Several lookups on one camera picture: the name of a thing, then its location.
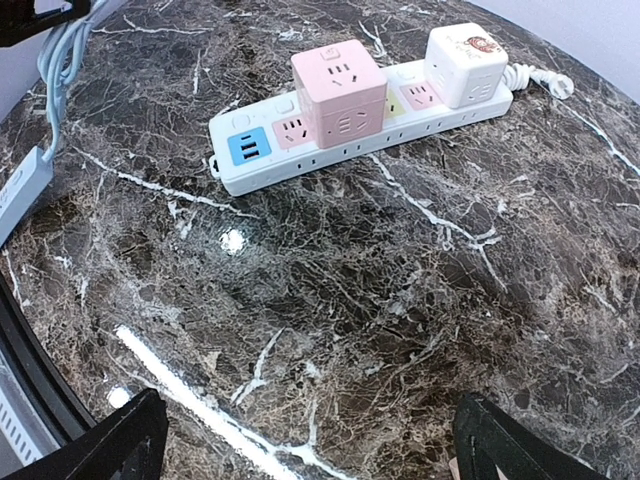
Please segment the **white multicolour power strip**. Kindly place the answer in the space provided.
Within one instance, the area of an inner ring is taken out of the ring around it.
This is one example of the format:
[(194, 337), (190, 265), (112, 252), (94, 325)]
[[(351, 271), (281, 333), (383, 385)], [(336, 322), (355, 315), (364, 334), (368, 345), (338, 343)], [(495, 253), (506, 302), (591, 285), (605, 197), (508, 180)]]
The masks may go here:
[(513, 94), (499, 84), (493, 97), (452, 110), (425, 82), (420, 60), (385, 67), (388, 110), (381, 132), (328, 149), (319, 148), (288, 92), (209, 121), (214, 150), (212, 174), (229, 194), (241, 196), (267, 186), (405, 142), (500, 117)]

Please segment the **black front table rail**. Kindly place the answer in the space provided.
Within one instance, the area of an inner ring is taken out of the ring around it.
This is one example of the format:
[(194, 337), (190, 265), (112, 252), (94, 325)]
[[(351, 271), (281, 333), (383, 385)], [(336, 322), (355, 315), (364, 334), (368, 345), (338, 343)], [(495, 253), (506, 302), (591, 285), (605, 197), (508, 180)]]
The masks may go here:
[(1, 280), (1, 352), (36, 417), (60, 445), (96, 425), (36, 338), (5, 279)]

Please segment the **large pink cube adapter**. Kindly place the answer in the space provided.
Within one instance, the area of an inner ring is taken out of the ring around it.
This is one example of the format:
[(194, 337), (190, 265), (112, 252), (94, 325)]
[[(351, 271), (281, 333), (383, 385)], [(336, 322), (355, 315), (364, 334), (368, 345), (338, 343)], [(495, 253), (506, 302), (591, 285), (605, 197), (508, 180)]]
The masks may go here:
[(291, 64), (301, 113), (319, 148), (382, 131), (388, 79), (359, 40), (296, 53)]

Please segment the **blue small power strip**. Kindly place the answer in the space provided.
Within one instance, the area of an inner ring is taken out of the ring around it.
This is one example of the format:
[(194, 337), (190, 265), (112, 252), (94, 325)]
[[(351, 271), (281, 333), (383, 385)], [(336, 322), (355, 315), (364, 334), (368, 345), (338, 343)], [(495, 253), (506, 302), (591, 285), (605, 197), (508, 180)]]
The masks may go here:
[(34, 146), (1, 190), (1, 245), (5, 244), (53, 176), (52, 161), (45, 160), (43, 150)]

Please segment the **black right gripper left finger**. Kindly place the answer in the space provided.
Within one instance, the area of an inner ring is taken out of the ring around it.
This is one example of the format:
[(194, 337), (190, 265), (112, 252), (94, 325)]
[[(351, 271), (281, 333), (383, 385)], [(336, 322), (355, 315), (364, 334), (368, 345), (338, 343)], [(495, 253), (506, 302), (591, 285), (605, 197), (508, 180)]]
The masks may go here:
[(158, 479), (168, 435), (166, 402), (139, 392), (84, 435), (9, 479)]

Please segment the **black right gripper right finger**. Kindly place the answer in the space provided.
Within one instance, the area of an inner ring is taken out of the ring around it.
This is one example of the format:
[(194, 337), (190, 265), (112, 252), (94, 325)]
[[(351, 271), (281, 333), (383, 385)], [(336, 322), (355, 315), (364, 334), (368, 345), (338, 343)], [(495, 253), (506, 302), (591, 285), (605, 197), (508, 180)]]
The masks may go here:
[(478, 393), (465, 394), (454, 422), (454, 447), (462, 479), (602, 479), (529, 432)]

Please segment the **white cube socket adapter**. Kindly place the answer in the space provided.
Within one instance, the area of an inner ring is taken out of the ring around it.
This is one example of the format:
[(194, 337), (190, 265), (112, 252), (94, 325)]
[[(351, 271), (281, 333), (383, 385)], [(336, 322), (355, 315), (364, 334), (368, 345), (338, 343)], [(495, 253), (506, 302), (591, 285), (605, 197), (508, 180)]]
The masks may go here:
[(489, 100), (508, 61), (505, 49), (483, 27), (455, 24), (430, 31), (424, 75), (440, 100), (458, 109)]

